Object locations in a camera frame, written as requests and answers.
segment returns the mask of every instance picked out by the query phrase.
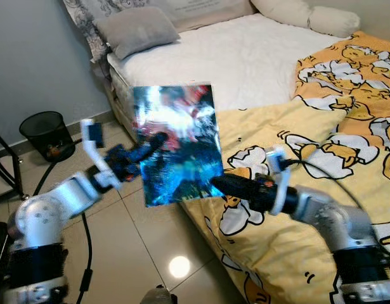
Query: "mesh trash can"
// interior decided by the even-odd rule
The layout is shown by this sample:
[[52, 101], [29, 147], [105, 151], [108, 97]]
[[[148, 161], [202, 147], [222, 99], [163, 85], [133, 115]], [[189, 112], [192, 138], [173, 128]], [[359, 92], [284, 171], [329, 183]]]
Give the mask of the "mesh trash can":
[[73, 140], [58, 112], [40, 112], [27, 118], [19, 128], [48, 162], [61, 162], [75, 152]]

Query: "cartoon print blanket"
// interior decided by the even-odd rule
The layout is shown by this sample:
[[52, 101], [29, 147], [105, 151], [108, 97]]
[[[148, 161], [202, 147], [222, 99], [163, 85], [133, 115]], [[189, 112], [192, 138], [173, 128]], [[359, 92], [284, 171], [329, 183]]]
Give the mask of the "cartoon print blanket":
[[[267, 174], [265, 151], [282, 145], [290, 158], [330, 172], [361, 202], [390, 251], [390, 42], [357, 32], [297, 66], [288, 104], [218, 114], [225, 170]], [[290, 184], [354, 203], [321, 172], [294, 168]], [[185, 203], [248, 303], [344, 303], [341, 280], [314, 228], [254, 212], [245, 200]]]

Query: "mattress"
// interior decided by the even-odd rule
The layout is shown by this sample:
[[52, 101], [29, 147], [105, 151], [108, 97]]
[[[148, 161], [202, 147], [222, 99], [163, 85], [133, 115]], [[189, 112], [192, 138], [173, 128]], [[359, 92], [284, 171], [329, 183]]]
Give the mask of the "mattress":
[[126, 118], [128, 118], [130, 121], [133, 121], [134, 105], [130, 85], [128, 85], [112, 67], [110, 67], [110, 76], [112, 78], [112, 84], [118, 97], [117, 106], [120, 108], [119, 110], [123, 113], [124, 116], [126, 116]]
[[[108, 62], [126, 85], [208, 82], [217, 111], [244, 109], [288, 102], [297, 61], [340, 40], [259, 13], [180, 35], [123, 60], [111, 53]], [[132, 108], [130, 100], [121, 102]]]

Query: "cable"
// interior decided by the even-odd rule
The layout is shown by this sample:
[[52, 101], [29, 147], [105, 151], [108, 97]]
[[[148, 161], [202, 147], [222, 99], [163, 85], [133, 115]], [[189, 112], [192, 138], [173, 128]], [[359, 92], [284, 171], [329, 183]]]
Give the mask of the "cable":
[[[81, 143], [82, 142], [82, 139], [78, 139], [77, 141], [74, 141], [72, 144], [69, 144], [69, 146], [67, 146], [63, 152], [62, 152], [62, 155], [66, 155], [65, 152], [66, 150], [70, 149], [71, 147], [73, 146], [76, 146], [77, 144]], [[51, 173], [51, 171], [54, 169], [55, 165], [62, 161], [64, 159], [64, 156], [63, 157], [58, 157], [55, 161], [53, 161], [49, 167], [47, 168], [47, 170], [45, 171], [44, 175], [41, 177], [41, 180], [39, 181], [37, 187], [36, 187], [36, 190], [34, 191], [33, 193], [33, 196], [36, 196], [40, 193], [40, 190], [42, 188], [42, 185], [44, 185], [45, 183], [45, 180], [47, 179], [48, 175]]]
[[[363, 206], [361, 205], [361, 203], [358, 201], [358, 199], [346, 188], [344, 187], [337, 179], [335, 179], [334, 177], [332, 177], [331, 174], [329, 174], [326, 170], [323, 170], [322, 168], [306, 161], [306, 160], [285, 160], [285, 167], [288, 167], [290, 165], [293, 165], [295, 163], [301, 163], [303, 165], [307, 165], [307, 166], [310, 166], [312, 168], [315, 168], [317, 169], [318, 171], [320, 171], [321, 173], [325, 174], [330, 180], [334, 181], [353, 201], [354, 203], [357, 205], [357, 207], [361, 210], [363, 210], [365, 212], [365, 209], [363, 208]], [[377, 238], [375, 238], [377, 240], [377, 243], [379, 245], [379, 248], [380, 250], [385, 254], [387, 255], [389, 258], [390, 258], [390, 252], [386, 250], [385, 247], [383, 247], [383, 245], [381, 245], [378, 241]]]
[[79, 296], [78, 296], [78, 300], [76, 301], [76, 304], [80, 304], [80, 302], [82, 301], [84, 292], [88, 291], [89, 284], [90, 284], [91, 278], [92, 278], [92, 273], [93, 273], [93, 270], [91, 269], [92, 239], [91, 239], [91, 234], [89, 232], [88, 221], [86, 220], [85, 213], [82, 213], [82, 221], [83, 221], [83, 226], [84, 226], [85, 232], [86, 232], [86, 239], [88, 240], [88, 265], [86, 266], [85, 272], [83, 273], [81, 287], [79, 288]]
[[286, 160], [286, 167], [288, 167], [289, 165], [293, 165], [295, 163], [301, 163], [303, 165], [308, 165], [312, 168], [319, 170], [321, 173], [327, 175], [329, 177], [329, 179], [334, 181], [342, 190], [344, 190], [345, 193], [347, 193], [347, 195], [354, 201], [354, 203], [356, 203], [356, 205], [359, 209], [364, 210], [364, 208], [362, 207], [362, 205], [358, 201], [358, 199], [356, 199], [356, 197], [347, 188], [345, 188], [337, 179], [332, 177], [331, 174], [329, 174], [326, 170], [323, 170], [322, 168], [317, 167], [316, 165], [314, 165], [306, 160]]
[[[71, 147], [73, 146], [76, 146], [77, 144], [81, 143], [82, 142], [82, 139], [78, 139], [77, 141], [74, 141], [72, 144], [69, 144], [64, 150], [63, 150], [63, 153], [62, 155], [65, 155], [65, 151], [70, 149]], [[48, 175], [51, 173], [51, 171], [54, 169], [55, 165], [64, 160], [64, 156], [63, 157], [58, 157], [54, 162], [52, 162], [49, 167], [47, 168], [47, 170], [45, 171], [44, 175], [41, 177], [41, 180], [39, 181], [37, 187], [36, 187], [36, 190], [34, 191], [34, 194], [33, 196], [36, 196], [39, 194], [41, 188], [42, 188], [42, 185], [44, 185]], [[83, 221], [83, 226], [85, 228], [85, 233], [86, 233], [86, 239], [88, 241], [88, 264], [86, 266], [86, 269], [84, 271], [84, 274], [83, 274], [83, 277], [82, 277], [82, 281], [81, 281], [81, 287], [79, 288], [79, 297], [76, 301], [77, 304], [80, 304], [81, 301], [82, 301], [82, 297], [83, 297], [83, 294], [85, 291], [88, 291], [89, 289], [89, 284], [90, 284], [90, 281], [91, 281], [91, 278], [92, 278], [92, 273], [93, 273], [93, 270], [91, 269], [91, 265], [92, 265], [92, 239], [91, 239], [91, 233], [89, 231], [89, 226], [88, 226], [88, 221], [86, 220], [86, 215], [85, 213], [83, 212], [82, 213], [82, 221]]]

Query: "patterned pillow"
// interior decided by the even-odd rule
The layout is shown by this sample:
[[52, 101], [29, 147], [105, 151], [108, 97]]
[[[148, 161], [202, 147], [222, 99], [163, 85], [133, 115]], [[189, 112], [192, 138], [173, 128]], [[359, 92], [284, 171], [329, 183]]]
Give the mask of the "patterned pillow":
[[72, 20], [86, 38], [92, 52], [92, 60], [98, 61], [110, 52], [99, 36], [93, 20], [105, 18], [128, 8], [146, 6], [150, 0], [63, 0]]

